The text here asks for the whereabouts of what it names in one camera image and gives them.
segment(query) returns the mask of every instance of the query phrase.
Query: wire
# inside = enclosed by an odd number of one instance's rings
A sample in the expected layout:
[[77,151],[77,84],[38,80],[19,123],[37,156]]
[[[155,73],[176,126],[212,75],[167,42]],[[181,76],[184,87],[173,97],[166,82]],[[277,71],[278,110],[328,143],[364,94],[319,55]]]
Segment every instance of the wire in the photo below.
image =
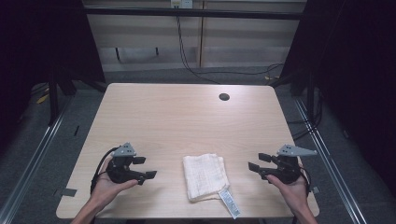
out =
[[230,71],[222,71],[222,72],[197,72],[197,71],[192,71],[192,69],[189,66],[188,60],[187,60],[187,56],[184,50],[184,44],[183,44],[183,38],[182,38],[182,34],[181,34],[181,27],[180,27],[180,17],[177,16],[177,31],[178,31],[178,41],[179,41],[179,50],[180,50],[180,57],[181,57],[181,61],[183,62],[184,67],[190,71],[192,74],[194,74],[196,77],[216,83],[216,84],[220,84],[219,82],[206,78],[206,77],[200,77],[199,75],[208,75],[208,74],[236,74],[236,75],[246,75],[246,76],[257,76],[257,75],[261,75],[261,74],[265,74],[267,73],[269,76],[269,79],[267,81],[267,83],[265,85],[268,85],[269,82],[271,81],[271,77],[269,75],[269,72],[278,68],[279,66],[283,66],[283,63],[274,63],[271,64],[267,67],[267,69],[265,71],[261,71],[261,72],[256,72],[256,73],[242,73],[242,72],[230,72]]
[[304,136],[306,136],[308,133],[313,132],[320,124],[321,119],[322,119],[322,113],[323,113],[323,96],[321,94],[321,91],[318,94],[318,103],[317,103],[317,114],[314,116],[314,120],[311,120],[313,123],[312,126],[308,128],[308,130],[303,130],[298,133],[293,134],[293,140],[296,141]]
[[[303,168],[300,167],[301,170],[304,170],[306,173],[306,176],[304,175],[304,173],[300,170],[300,175],[303,177],[304,181],[305,181],[305,192],[306,192],[306,197],[308,197],[309,192],[311,191],[311,175],[309,174],[309,172]],[[291,222],[292,224],[296,224],[297,223],[297,216],[294,215],[293,220]]]
[[299,123],[306,123],[308,122],[308,119],[300,119],[300,120],[294,120],[294,121],[286,121],[288,124],[299,124]]
[[99,170],[100,170],[100,168],[102,167],[103,162],[105,161],[105,159],[106,159],[106,157],[108,156],[108,154],[110,154],[111,152],[117,150],[117,148],[118,148],[118,147],[113,147],[113,148],[111,148],[111,149],[105,154],[105,156],[103,156],[103,158],[100,160],[100,162],[99,162],[99,164],[98,164],[98,167],[96,168],[95,174],[93,175],[93,178],[92,178],[92,180],[91,180],[91,193],[93,192],[93,190],[94,190],[95,187],[96,187],[96,182],[97,182],[97,179],[98,179],[99,175],[103,174],[103,173],[99,174]]
[[102,173],[100,173],[99,175],[102,175],[102,174],[104,174],[104,173],[107,173],[107,171],[103,171]]

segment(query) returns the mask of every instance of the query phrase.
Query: white towel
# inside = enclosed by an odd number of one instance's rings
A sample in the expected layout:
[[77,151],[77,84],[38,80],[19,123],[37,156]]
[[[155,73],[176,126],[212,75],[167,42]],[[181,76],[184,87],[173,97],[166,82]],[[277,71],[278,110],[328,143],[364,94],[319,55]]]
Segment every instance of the white towel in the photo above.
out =
[[220,199],[219,192],[230,187],[224,169],[224,159],[216,154],[183,158],[189,200],[198,202]]

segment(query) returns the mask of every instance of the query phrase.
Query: power cable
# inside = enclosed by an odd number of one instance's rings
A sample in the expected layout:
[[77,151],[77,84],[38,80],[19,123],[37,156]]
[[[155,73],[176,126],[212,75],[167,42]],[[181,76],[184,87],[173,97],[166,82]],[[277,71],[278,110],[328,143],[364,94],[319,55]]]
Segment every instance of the power cable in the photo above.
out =
[[293,140],[296,141],[304,136],[306,136],[308,133],[313,132],[320,124],[321,119],[322,119],[322,113],[323,113],[323,96],[321,92],[318,94],[318,103],[317,103],[317,114],[314,116],[314,120],[309,120],[307,119],[305,122],[312,122],[311,127],[308,130],[303,130],[301,132],[293,134]]
[[[222,71],[222,72],[217,72],[217,71],[213,71],[213,72],[197,72],[197,71],[192,71],[192,69],[189,66],[188,60],[187,60],[187,56],[184,50],[184,44],[183,44],[183,38],[182,38],[182,34],[181,34],[181,27],[180,27],[180,18],[177,17],[177,31],[178,31],[178,40],[179,40],[179,50],[180,50],[180,57],[181,57],[181,61],[183,62],[184,67],[190,71],[192,74],[194,74],[196,77],[216,83],[216,84],[220,84],[217,81],[214,81],[212,79],[206,78],[206,77],[200,77],[199,75],[208,75],[208,74],[236,74],[236,75],[246,75],[246,76],[256,76],[256,75],[261,75],[261,74],[265,74],[278,68],[279,66],[284,65],[283,63],[274,63],[271,64],[267,67],[267,69],[265,71],[261,71],[261,72],[256,72],[256,73],[242,73],[242,72],[230,72],[230,71]],[[271,78],[269,76],[269,80],[267,81],[266,85],[269,84]]]

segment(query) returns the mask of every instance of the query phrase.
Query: wooden table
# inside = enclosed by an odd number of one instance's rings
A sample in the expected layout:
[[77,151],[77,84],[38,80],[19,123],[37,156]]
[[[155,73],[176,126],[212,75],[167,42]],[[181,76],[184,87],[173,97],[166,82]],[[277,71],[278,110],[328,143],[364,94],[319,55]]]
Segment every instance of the wooden table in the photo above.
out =
[[[230,96],[228,101],[219,98]],[[224,158],[230,191],[240,217],[291,217],[278,189],[249,171],[258,153],[275,155],[293,144],[274,89],[264,86],[111,84],[101,103],[67,188],[60,218],[73,218],[90,197],[99,160],[113,147],[130,142],[144,164],[136,171],[158,171],[143,186],[122,192],[99,217],[231,218],[221,200],[190,203],[183,171],[184,156],[216,153]],[[309,205],[318,214],[315,197]]]

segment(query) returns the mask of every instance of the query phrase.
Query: human arm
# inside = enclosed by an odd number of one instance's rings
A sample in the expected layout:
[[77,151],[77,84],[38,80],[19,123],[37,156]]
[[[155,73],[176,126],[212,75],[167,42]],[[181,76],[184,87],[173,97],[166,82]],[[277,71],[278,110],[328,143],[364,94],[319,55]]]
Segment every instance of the human arm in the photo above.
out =
[[93,190],[90,199],[84,204],[73,219],[73,224],[90,223],[96,214],[111,203],[121,191],[137,185],[137,180],[129,180],[122,184],[116,184],[111,181],[108,174],[104,173],[109,161],[110,159],[105,160],[101,170],[101,175],[97,180],[96,187]]
[[268,175],[267,179],[277,188],[285,199],[291,212],[302,224],[317,224],[306,199],[305,180],[300,176],[295,182],[285,185],[276,176]]

